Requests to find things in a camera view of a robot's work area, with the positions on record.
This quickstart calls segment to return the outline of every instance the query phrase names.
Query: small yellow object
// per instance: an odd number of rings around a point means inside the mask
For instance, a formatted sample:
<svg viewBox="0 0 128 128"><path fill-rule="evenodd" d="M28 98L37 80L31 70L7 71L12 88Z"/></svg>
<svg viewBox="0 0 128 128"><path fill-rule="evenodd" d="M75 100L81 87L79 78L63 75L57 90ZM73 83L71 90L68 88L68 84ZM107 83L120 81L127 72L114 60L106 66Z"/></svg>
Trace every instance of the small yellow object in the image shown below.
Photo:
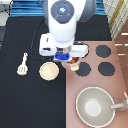
<svg viewBox="0 0 128 128"><path fill-rule="evenodd" d="M50 81L58 76L59 68L53 62L46 62L40 67L39 73L43 79Z"/></svg>

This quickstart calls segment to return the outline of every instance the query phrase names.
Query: ceramic bowl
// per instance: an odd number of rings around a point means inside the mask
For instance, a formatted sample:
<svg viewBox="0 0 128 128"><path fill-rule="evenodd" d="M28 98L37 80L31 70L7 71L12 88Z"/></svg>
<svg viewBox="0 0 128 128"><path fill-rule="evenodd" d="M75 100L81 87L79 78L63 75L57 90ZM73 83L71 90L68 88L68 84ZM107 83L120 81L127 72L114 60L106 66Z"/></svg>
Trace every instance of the ceramic bowl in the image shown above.
<svg viewBox="0 0 128 128"><path fill-rule="evenodd" d="M99 87L83 89L76 99L76 111L80 119L93 128L109 125L115 116L112 97Z"/></svg>

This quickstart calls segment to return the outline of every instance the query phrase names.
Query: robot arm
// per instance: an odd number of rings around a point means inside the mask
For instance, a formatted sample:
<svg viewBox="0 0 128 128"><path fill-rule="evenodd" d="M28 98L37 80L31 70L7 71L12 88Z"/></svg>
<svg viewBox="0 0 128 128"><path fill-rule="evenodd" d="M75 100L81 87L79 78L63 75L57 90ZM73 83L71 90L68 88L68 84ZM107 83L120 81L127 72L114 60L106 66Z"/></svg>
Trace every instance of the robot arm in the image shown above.
<svg viewBox="0 0 128 128"><path fill-rule="evenodd" d="M74 44L77 22L88 21L94 15L95 8L95 0L44 0L43 10L49 33L41 36L40 55L55 56L54 60L59 61L84 57L88 53L87 45ZM68 55L68 59L56 58L59 52L62 56Z"/></svg>

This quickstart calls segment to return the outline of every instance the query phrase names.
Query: black surface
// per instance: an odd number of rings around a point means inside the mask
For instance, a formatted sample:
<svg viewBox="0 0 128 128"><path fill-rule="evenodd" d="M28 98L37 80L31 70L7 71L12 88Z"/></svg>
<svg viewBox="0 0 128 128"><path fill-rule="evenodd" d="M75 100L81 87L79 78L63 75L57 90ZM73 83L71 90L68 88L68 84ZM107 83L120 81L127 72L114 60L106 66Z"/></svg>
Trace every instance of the black surface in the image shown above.
<svg viewBox="0 0 128 128"><path fill-rule="evenodd" d="M60 63L59 76L51 82L39 75L46 60L32 60L30 45L39 23L37 18L9 18L0 54L0 128L66 128L66 71ZM33 56L39 58L39 38L47 31L42 25L35 38ZM28 74L19 76L23 53L28 53Z"/></svg>
<svg viewBox="0 0 128 128"><path fill-rule="evenodd" d="M98 66L100 74L103 76L112 76L115 73L114 66L109 62L102 62Z"/></svg>
<svg viewBox="0 0 128 128"><path fill-rule="evenodd" d="M91 71L91 68L88 63L81 62L79 65L79 70L76 71L76 74L79 76L88 76Z"/></svg>
<svg viewBox="0 0 128 128"><path fill-rule="evenodd" d="M96 48L96 54L100 57L106 58L111 55L111 49L106 45L99 45Z"/></svg>
<svg viewBox="0 0 128 128"><path fill-rule="evenodd" d="M5 30L6 30L5 26L0 26L0 46L2 45L4 39Z"/></svg>

